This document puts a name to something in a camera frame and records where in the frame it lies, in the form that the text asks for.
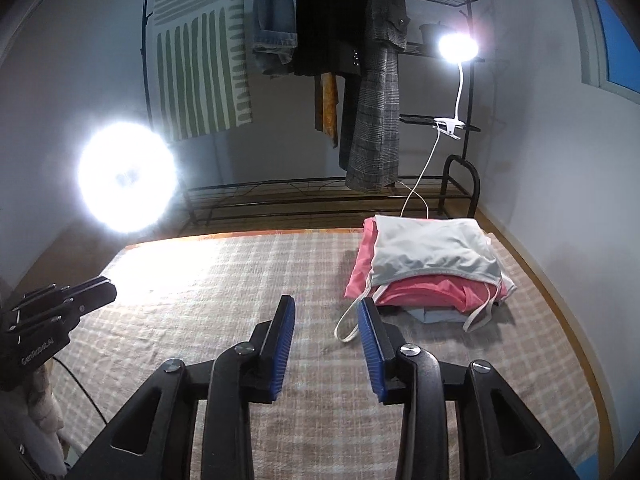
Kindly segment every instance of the green and white cloth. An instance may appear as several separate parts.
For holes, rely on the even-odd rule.
[[[167,141],[252,122],[244,0],[149,0],[154,125]]]

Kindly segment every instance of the lamp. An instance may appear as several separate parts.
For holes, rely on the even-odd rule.
[[[85,147],[78,183],[99,221],[115,231],[139,231],[160,218],[174,193],[174,159],[148,128],[116,123]]]
[[[458,70],[460,71],[460,86],[458,87],[458,97],[456,98],[456,113],[453,119],[446,117],[434,118],[437,123],[444,123],[447,127],[445,133],[459,139],[460,137],[455,134],[456,128],[462,128],[465,125],[458,119],[458,107],[460,105],[460,96],[462,95],[462,83],[464,81],[464,75],[462,72],[462,62],[469,61],[478,55],[478,44],[476,41],[466,34],[454,33],[446,34],[440,38],[438,44],[440,54],[444,59],[449,62],[457,63]]]

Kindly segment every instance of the gray plaid coat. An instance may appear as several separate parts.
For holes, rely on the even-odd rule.
[[[340,167],[346,185],[380,191],[398,179],[398,51],[406,48],[404,0],[367,0],[362,78],[346,79]]]

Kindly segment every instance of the blue denim jeans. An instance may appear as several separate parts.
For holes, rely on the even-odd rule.
[[[286,74],[298,44],[293,0],[254,0],[254,55],[263,74]]]

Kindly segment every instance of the silver bolt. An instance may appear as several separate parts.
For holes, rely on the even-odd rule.
[[[182,361],[180,361],[180,359],[167,359],[164,363],[162,363],[162,370],[170,374],[172,372],[177,372],[181,366]]]
[[[405,343],[400,347],[400,352],[402,355],[406,355],[407,357],[417,356],[421,350],[418,345],[414,345],[413,343]]]
[[[255,351],[255,346],[248,341],[244,341],[234,346],[234,350],[238,355],[249,355]]]
[[[471,366],[476,372],[480,374],[487,374],[491,371],[491,365],[484,359],[473,361],[471,363]]]

